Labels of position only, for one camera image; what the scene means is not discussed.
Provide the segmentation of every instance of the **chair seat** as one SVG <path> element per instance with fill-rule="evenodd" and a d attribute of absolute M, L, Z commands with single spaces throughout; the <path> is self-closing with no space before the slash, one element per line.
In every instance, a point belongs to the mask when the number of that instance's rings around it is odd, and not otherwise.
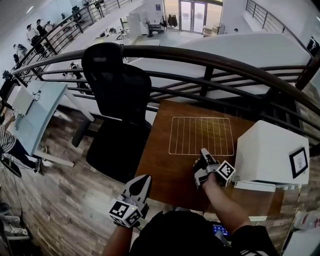
<path fill-rule="evenodd" d="M 105 120 L 89 148 L 87 162 L 110 178 L 127 183 L 135 177 L 150 127 Z"/>

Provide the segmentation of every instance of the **person in striped shirt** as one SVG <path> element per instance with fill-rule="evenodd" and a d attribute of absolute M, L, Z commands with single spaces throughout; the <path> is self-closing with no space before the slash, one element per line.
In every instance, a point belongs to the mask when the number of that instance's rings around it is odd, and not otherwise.
<path fill-rule="evenodd" d="M 1 153 L 8 153 L 19 159 L 24 165 L 30 169 L 34 169 L 35 172 L 40 171 L 41 159 L 38 159 L 37 162 L 33 162 L 27 158 L 28 153 L 21 145 L 19 140 L 17 140 L 13 135 L 11 135 L 7 129 L 9 125 L 16 120 L 15 116 L 12 117 L 6 122 L 6 124 L 0 125 L 0 150 Z"/>

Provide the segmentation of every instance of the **phone screen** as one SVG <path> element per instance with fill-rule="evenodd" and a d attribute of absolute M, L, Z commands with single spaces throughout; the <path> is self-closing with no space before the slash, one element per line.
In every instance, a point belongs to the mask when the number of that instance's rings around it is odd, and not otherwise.
<path fill-rule="evenodd" d="M 218 231 L 221 231 L 224 237 L 230 236 L 229 232 L 226 230 L 224 226 L 213 224 L 213 234 L 215 235 Z"/>

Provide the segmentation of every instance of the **light blue table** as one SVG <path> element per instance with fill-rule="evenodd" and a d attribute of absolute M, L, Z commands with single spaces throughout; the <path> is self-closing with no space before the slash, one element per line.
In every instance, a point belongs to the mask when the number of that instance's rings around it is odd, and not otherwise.
<path fill-rule="evenodd" d="M 34 100 L 31 103 L 26 115 L 19 116 L 15 121 L 15 137 L 20 141 L 30 156 L 35 154 L 53 162 L 73 166 L 73 163 L 49 154 L 44 154 L 38 151 L 37 148 L 60 99 L 64 95 L 92 122 L 94 121 L 93 116 L 86 111 L 73 94 L 68 91 L 66 83 L 34 80 L 28 83 L 26 90 L 31 95 L 33 93 L 36 94 L 40 90 L 40 98 L 38 101 Z"/>

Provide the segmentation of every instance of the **striped shirt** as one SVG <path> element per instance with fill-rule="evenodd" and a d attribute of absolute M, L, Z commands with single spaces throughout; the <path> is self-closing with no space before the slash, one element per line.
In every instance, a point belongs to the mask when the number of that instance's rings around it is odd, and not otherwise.
<path fill-rule="evenodd" d="M 8 153 L 15 145 L 16 138 L 12 136 L 4 125 L 0 125 L 0 148 L 4 153 Z"/>

